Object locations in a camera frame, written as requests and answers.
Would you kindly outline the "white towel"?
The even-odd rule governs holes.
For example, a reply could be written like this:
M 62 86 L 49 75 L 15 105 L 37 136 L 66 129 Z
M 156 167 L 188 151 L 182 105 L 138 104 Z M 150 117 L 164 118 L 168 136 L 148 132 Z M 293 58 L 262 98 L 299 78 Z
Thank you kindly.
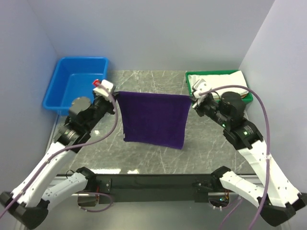
M 247 87 L 247 83 L 245 81 L 245 77 L 240 70 L 236 70 L 234 73 L 230 74 L 209 74 L 209 75 L 201 75 L 201 74 L 192 74 L 188 73 L 188 80 L 190 84 L 190 89 L 192 90 L 192 86 L 200 79 L 206 81 L 206 83 L 212 88 L 218 88 L 221 86 L 227 85 L 240 85 Z M 239 93 L 241 98 L 244 98 L 249 92 L 247 90 L 241 88 L 227 88 L 227 89 L 220 89 L 216 91 L 219 96 L 222 96 L 225 92 L 236 92 Z

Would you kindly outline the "purple towel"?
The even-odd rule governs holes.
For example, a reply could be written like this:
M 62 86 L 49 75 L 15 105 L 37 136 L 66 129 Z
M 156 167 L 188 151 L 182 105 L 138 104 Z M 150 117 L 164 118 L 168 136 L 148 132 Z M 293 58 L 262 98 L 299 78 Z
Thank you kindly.
M 125 142 L 183 148 L 189 96 L 121 91 L 117 101 Z

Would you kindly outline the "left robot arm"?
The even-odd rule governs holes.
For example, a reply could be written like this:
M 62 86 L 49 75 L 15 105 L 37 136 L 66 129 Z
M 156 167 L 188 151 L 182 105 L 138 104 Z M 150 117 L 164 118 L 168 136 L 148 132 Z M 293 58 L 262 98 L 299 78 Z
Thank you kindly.
M 64 126 L 54 136 L 43 159 L 27 178 L 11 192 L 2 192 L 0 203 L 4 212 L 32 230 L 47 217 L 57 204 L 77 192 L 97 192 L 96 174 L 81 167 L 61 183 L 49 187 L 59 170 L 72 160 L 82 147 L 91 143 L 91 131 L 105 114 L 117 116 L 116 100 L 112 95 L 95 95 L 75 99 Z

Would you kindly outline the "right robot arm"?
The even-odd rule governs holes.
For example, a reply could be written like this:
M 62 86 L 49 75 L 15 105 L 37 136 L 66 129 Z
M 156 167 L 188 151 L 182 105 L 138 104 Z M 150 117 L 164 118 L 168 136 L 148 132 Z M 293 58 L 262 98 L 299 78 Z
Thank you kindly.
M 238 93 L 225 92 L 219 102 L 211 93 L 199 90 L 193 97 L 192 107 L 197 114 L 206 115 L 223 128 L 226 140 L 245 158 L 262 183 L 257 186 L 222 166 L 211 174 L 211 189 L 237 193 L 257 208 L 257 217 L 261 216 L 274 227 L 306 207 L 306 193 L 291 184 L 270 154 L 269 142 L 255 124 L 244 117 L 246 105 Z

